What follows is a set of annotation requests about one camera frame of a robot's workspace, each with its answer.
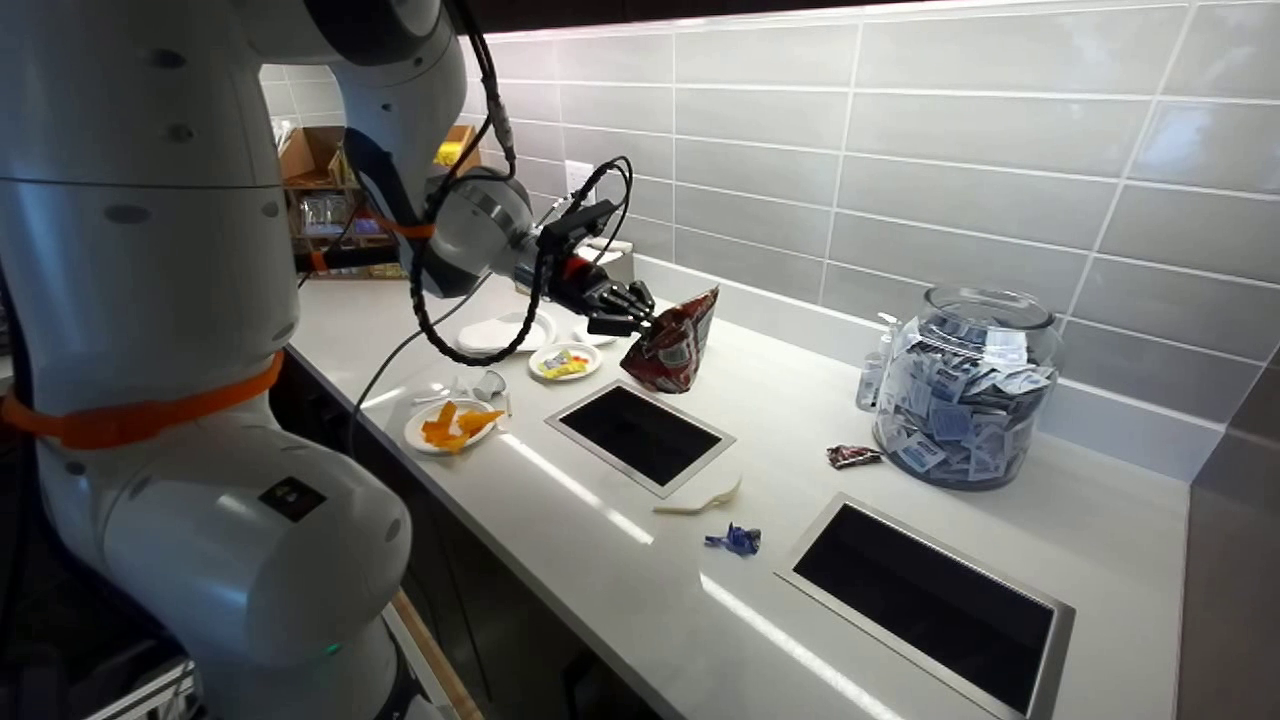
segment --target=chip bag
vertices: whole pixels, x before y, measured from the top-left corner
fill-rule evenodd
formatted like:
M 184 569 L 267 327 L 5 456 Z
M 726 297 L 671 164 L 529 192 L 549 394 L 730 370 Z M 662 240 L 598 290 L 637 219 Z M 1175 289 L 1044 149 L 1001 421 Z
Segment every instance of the chip bag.
M 651 391 L 689 391 L 712 332 L 721 289 L 677 302 L 629 348 L 624 370 Z

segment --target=kitchen counter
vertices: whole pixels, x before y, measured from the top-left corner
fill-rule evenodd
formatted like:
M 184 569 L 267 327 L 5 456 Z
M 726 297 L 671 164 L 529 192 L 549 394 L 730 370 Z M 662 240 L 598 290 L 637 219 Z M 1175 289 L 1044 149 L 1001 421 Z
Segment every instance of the kitchen counter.
M 521 311 L 492 278 L 443 334 Z M 412 332 L 405 284 L 311 278 L 298 290 L 298 360 L 351 399 Z M 869 443 L 853 407 L 855 368 L 715 321 L 703 368 L 677 407 L 734 434 L 738 493 L 706 514 L 654 514 L 654 496 L 549 427 L 598 385 L 536 385 L 522 357 L 499 364 L 513 414 L 465 456 L 418 456 L 398 440 L 406 399 L 458 374 L 422 339 L 371 388 L 363 421 L 595 656 L 669 715 L 988 715 L 942 678 L 796 591 L 778 569 L 836 501 L 909 523 L 1076 608 L 1058 720 L 1168 720 L 1185 586 L 1188 482 L 1036 434 L 1018 478 L 1001 493 L 938 493 L 903 470 L 831 470 L 827 443 Z M 703 547 L 724 523 L 763 528 L 760 557 Z

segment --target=jar lid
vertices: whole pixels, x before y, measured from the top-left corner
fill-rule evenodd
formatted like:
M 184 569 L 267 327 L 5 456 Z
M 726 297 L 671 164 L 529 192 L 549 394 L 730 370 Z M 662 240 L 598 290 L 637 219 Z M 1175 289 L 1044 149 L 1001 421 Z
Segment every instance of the jar lid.
M 1003 327 L 1049 327 L 1051 311 L 1029 290 L 1003 289 L 926 289 L 925 299 L 931 309 L 949 309 L 959 317 L 981 317 Z

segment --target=food item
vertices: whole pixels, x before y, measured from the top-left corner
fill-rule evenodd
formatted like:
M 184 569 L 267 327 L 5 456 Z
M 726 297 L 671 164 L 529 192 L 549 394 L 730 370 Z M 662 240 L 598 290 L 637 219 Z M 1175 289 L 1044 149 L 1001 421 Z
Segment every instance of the food item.
M 591 370 L 591 357 L 581 350 L 581 348 L 545 357 L 545 360 L 536 364 L 536 374 L 545 374 L 545 379 L 572 379 L 572 374 L 582 374 L 582 370 Z
M 458 404 L 441 404 L 430 421 L 422 421 L 422 443 L 441 451 L 458 451 L 466 446 L 478 430 L 488 430 L 505 412 L 496 407 L 458 407 Z

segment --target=small plate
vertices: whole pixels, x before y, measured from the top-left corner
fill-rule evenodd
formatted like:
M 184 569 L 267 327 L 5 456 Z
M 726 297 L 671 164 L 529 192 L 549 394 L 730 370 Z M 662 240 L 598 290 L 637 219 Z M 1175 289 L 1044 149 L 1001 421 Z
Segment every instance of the small plate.
M 581 360 L 582 360 L 581 370 L 556 370 L 556 368 L 545 364 L 549 357 L 560 357 L 560 350 L 550 350 L 550 348 L 533 350 L 533 357 L 529 357 L 529 374 L 536 374 L 536 379 L 545 379 L 545 385 L 576 385 L 576 379 L 582 379 L 582 374 L 591 374 L 591 370 L 598 368 L 598 350 L 595 350 L 591 343 L 566 348 L 566 357 L 581 357 Z
M 405 421 L 405 443 L 412 443 L 412 446 L 418 446 L 418 451 L 430 451 L 430 456 L 452 456 L 446 446 L 422 440 L 422 423 L 437 421 L 443 404 L 446 404 L 446 399 L 430 399 L 430 404 L 406 412 L 406 421 Z M 457 407 L 499 412 L 496 404 L 478 404 L 478 399 L 452 399 L 452 404 L 457 404 Z M 485 430 L 474 430 L 465 446 L 472 446 L 472 443 L 478 443 L 485 434 L 492 434 L 496 423 L 499 423 L 499 421 L 492 421 Z
M 515 317 L 492 317 L 492 321 L 478 321 L 478 322 L 458 327 L 458 332 L 457 332 L 457 343 L 458 343 L 465 350 L 499 350 L 499 348 L 513 343 L 513 334 L 521 332 L 521 322 L 522 322 L 522 311 L 515 311 Z M 536 311 L 533 322 L 529 322 L 529 334 L 522 334 L 522 343 L 521 343 L 515 350 L 536 350 L 536 348 L 545 348 L 549 334 L 550 334 L 550 322 L 549 322 L 545 311 Z

